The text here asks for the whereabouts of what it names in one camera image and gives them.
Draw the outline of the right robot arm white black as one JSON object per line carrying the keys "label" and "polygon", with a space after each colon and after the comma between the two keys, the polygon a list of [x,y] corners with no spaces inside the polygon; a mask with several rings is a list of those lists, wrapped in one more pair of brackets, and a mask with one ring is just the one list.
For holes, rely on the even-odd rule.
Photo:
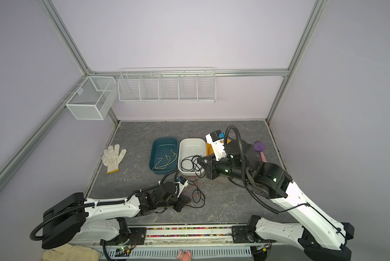
{"label": "right robot arm white black", "polygon": [[298,224],[269,221],[253,215],[246,226],[233,231],[236,241],[269,244],[280,242],[302,250],[313,261],[349,261],[352,251],[347,242],[355,228],[336,221],[299,188],[281,166],[266,162],[255,145],[242,140],[231,125],[206,135],[213,154],[199,159],[209,179],[226,176],[238,179],[241,187],[262,207],[274,214],[289,213]]}

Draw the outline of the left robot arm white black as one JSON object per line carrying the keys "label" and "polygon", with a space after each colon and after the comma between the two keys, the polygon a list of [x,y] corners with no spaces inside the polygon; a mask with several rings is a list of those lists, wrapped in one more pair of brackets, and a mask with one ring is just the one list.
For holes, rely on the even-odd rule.
{"label": "left robot arm white black", "polygon": [[180,212],[189,204],[191,199],[183,193],[188,184],[187,179],[179,177],[118,199],[91,199],[74,193],[48,209],[29,238],[41,241],[46,250],[70,242],[126,240],[131,236],[128,218],[160,214],[170,208]]}

